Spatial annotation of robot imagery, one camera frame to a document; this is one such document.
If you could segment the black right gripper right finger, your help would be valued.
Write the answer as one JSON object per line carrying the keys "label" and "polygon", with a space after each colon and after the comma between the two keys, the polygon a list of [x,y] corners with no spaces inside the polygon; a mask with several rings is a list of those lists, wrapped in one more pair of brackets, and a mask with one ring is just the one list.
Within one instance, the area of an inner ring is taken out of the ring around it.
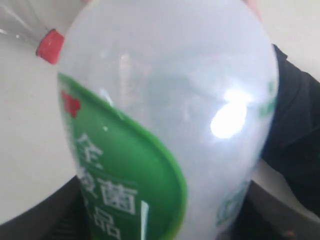
{"label": "black right gripper right finger", "polygon": [[320,220],[252,182],[230,240],[318,240]]}

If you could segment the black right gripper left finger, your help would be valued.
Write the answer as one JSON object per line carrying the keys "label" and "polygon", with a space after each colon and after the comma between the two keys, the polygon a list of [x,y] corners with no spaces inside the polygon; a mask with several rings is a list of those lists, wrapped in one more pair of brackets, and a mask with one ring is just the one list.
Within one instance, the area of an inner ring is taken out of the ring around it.
{"label": "black right gripper left finger", "polygon": [[0,225],[2,240],[90,240],[80,181],[73,177],[28,211]]}

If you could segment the black sleeved forearm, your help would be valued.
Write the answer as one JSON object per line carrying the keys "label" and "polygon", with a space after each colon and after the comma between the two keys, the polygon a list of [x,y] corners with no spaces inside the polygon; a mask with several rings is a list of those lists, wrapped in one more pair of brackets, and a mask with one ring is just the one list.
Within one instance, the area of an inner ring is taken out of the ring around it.
{"label": "black sleeved forearm", "polygon": [[274,47],[279,87],[262,159],[282,174],[297,200],[320,214],[320,83]]}

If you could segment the person's open hand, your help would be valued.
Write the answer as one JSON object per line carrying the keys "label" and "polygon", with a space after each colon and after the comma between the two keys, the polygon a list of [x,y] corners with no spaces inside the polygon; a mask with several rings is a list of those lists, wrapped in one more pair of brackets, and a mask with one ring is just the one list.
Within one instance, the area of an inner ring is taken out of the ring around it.
{"label": "person's open hand", "polygon": [[255,0],[243,0],[243,2],[252,10],[259,20],[262,19]]}

